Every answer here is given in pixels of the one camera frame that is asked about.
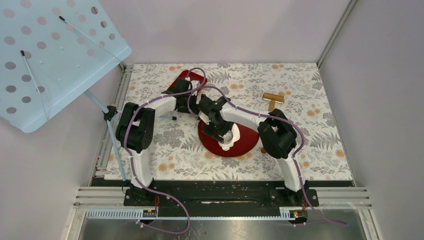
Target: gray wall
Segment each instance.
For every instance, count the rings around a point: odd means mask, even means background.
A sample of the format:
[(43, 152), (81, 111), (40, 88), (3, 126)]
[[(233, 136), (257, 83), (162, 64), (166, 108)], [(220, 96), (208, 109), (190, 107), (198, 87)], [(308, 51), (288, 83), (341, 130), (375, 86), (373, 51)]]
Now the gray wall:
[(127, 63), (316, 62), (349, 0), (99, 0)]
[[(109, 104), (119, 76), (116, 67), (90, 89)], [(104, 125), (101, 110), (85, 95), (31, 133), (0, 118), (0, 239), (61, 238)]]
[(321, 68), (384, 239), (424, 238), (424, 1), (360, 0)]

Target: purple cable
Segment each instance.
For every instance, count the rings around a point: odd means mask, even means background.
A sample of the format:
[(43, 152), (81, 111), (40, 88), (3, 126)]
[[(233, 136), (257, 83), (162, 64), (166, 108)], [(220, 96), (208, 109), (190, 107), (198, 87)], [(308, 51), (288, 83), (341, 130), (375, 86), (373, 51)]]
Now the purple cable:
[(133, 113), (133, 115), (132, 115), (132, 117), (131, 117), (131, 120), (129, 121), (128, 127), (126, 128), (125, 137), (124, 137), (124, 139), (123, 139), (123, 147), (124, 147), (124, 149), (128, 152), (128, 154), (130, 155), (131, 170), (132, 170), (132, 174), (134, 175), (135, 180), (137, 181), (137, 183), (138, 183), (138, 184), (140, 184), (140, 186), (141, 186), (142, 188), (146, 189), (147, 191), (149, 191), (149, 192), (151, 192), (151, 193), (159, 194), (159, 195), (163, 195), (163, 196), (166, 196), (166, 197), (169, 197), (169, 198), (173, 199), (175, 202), (177, 202), (177, 203), (181, 206), (181, 208), (182, 208), (182, 209), (184, 210), (184, 212), (185, 212), (185, 215), (187, 216), (187, 228), (185, 228), (185, 229), (184, 229), (184, 230), (182, 230), (182, 231), (169, 231), (169, 230), (165, 230), (165, 229), (158, 228), (158, 227), (155, 227), (155, 226), (150, 226), (150, 225), (148, 225), (148, 224), (145, 224), (145, 225), (144, 225), (143, 223), (141, 224), (141, 226), (146, 226), (146, 227), (148, 227), (148, 228), (155, 229), (155, 230), (158, 230), (158, 231), (162, 231), (162, 232), (165, 232), (165, 233), (168, 233), (168, 234), (184, 234), (184, 233), (186, 233), (186, 232), (190, 229), (190, 215), (189, 215), (189, 212), (187, 211), (187, 209), (186, 209), (186, 207), (184, 206), (184, 204), (183, 204), (183, 203), (181, 203), (181, 202), (180, 202), (177, 198), (175, 198), (174, 196), (169, 195), (169, 194), (164, 193), (164, 192), (160, 192), (160, 191), (152, 190), (152, 189), (150, 189), (150, 188), (146, 187), (145, 185), (143, 185), (143, 183), (140, 181), (140, 179), (139, 179), (139, 178), (137, 177), (137, 175), (136, 175), (136, 170), (135, 170), (135, 168), (134, 168), (134, 157), (133, 157), (133, 153), (132, 153), (132, 152), (128, 149), (128, 147), (127, 147), (128, 135), (129, 135), (129, 133), (130, 133), (131, 126), (133, 125), (134, 119), (136, 118), (136, 116), (137, 116), (137, 114), (139, 113), (139, 111), (140, 111), (142, 108), (144, 108), (145, 106), (147, 106), (147, 105), (149, 105), (149, 104), (151, 104), (151, 103), (153, 103), (153, 102), (155, 102), (155, 101), (157, 101), (157, 100), (163, 99), (163, 98), (169, 98), (169, 97), (178, 96), (178, 95), (184, 95), (184, 94), (188, 94), (188, 93), (190, 93), (190, 96), (191, 96), (191, 95), (192, 95), (192, 93), (194, 93), (194, 92), (195, 92), (195, 91), (197, 91), (197, 90), (200, 90), (200, 89), (201, 89), (201, 87), (202, 87), (203, 85), (205, 85), (205, 83), (206, 83), (206, 73), (205, 73), (205, 71), (204, 71), (203, 69), (199, 68), (199, 67), (194, 67), (194, 68), (192, 68), (192, 69), (190, 69), (190, 70), (188, 71), (188, 73), (187, 73), (187, 77), (189, 76), (189, 74), (190, 74), (193, 70), (196, 70), (196, 69), (197, 69), (197, 70), (200, 70), (200, 71), (203, 73), (203, 81), (201, 82), (201, 84), (200, 84), (198, 87), (196, 87), (196, 88), (194, 88), (194, 89), (192, 89), (192, 90), (184, 91), (184, 92), (168, 94), (168, 95), (165, 95), (165, 96), (158, 96), (158, 97), (156, 97), (156, 98), (154, 98), (154, 99), (152, 99), (152, 100), (150, 100), (150, 101), (148, 101), (148, 102), (146, 102), (146, 103), (142, 104), (141, 106), (139, 106), (139, 107), (137, 108), (137, 110), (135, 110), (135, 111), (134, 111), (134, 113)]
[[(209, 88), (209, 89), (215, 89), (215, 90), (218, 90), (218, 92), (224, 97), (224, 99), (226, 100), (226, 102), (228, 103), (228, 104), (230, 104), (232, 107), (234, 107), (235, 109), (238, 109), (238, 110), (241, 110), (241, 111), (243, 111), (243, 112), (245, 112), (245, 113), (248, 113), (248, 114), (251, 114), (251, 115), (254, 115), (254, 116), (259, 116), (259, 117), (267, 117), (267, 118), (271, 118), (271, 119), (275, 119), (275, 120), (278, 120), (278, 121), (281, 121), (281, 122), (284, 122), (284, 123), (288, 123), (288, 124), (290, 124), (293, 128), (295, 128), (296, 130), (297, 130), (297, 132), (299, 133), (299, 135), (300, 135), (300, 138), (301, 138), (301, 143), (300, 143), (300, 146), (299, 146), (299, 148), (297, 148), (294, 152), (293, 152), (293, 155), (292, 155), (292, 158), (293, 158), (293, 162), (294, 162), (294, 165), (296, 166), (296, 170), (297, 170), (297, 174), (298, 174), (298, 176), (299, 176), (299, 180), (300, 180), (300, 182), (302, 182), (302, 173), (301, 173), (301, 169), (300, 169), (300, 167), (299, 167), (299, 164), (298, 164), (298, 161), (296, 161), (296, 159), (295, 159), (295, 156), (296, 156), (296, 154), (303, 148), (303, 146), (305, 145), (305, 136), (304, 136), (304, 134), (303, 134), (303, 132), (301, 131), (301, 129), (294, 123), (294, 122), (292, 122), (292, 121), (290, 121), (290, 120), (286, 120), (286, 119), (284, 119), (284, 118), (281, 118), (281, 117), (277, 117), (277, 116), (272, 116), (272, 115), (269, 115), (269, 114), (261, 114), (261, 113), (257, 113), (257, 112), (254, 112), (254, 111), (250, 111), (250, 110), (248, 110), (248, 109), (245, 109), (245, 108), (242, 108), (242, 107), (239, 107), (239, 106), (236, 106), (234, 103), (232, 103), (226, 96), (225, 96), (225, 94), (221, 91), (221, 89), (219, 89), (219, 88), (217, 88), (216, 86), (202, 86), (201, 87), (202, 89), (203, 88)], [(309, 199), (308, 199), (308, 197), (307, 197), (307, 195), (306, 195), (306, 191), (305, 191), (305, 187), (304, 187), (304, 185), (303, 184), (300, 184), (300, 186), (301, 186), (301, 188), (302, 188), (302, 192), (303, 192), (303, 197), (305, 198), (305, 201), (307, 202), (307, 204), (309, 205), (309, 207), (318, 215), (318, 216), (320, 216), (322, 219), (324, 219), (326, 222), (328, 222), (328, 223), (331, 223), (331, 224), (334, 224), (334, 225), (337, 225), (337, 226), (340, 226), (340, 227), (348, 227), (349, 226), (349, 224), (347, 223), (347, 222), (344, 222), (344, 221), (340, 221), (340, 220), (333, 220), (333, 219), (329, 219), (329, 218), (327, 218), (327, 217), (325, 217), (320, 211), (318, 211), (318, 210), (316, 210), (313, 206), (312, 206), (312, 204), (311, 204), (311, 202), (309, 201)], [(318, 224), (318, 223), (323, 223), (323, 221), (312, 221), (312, 222), (307, 222), (306, 223), (306, 225), (311, 225), (311, 224)]]

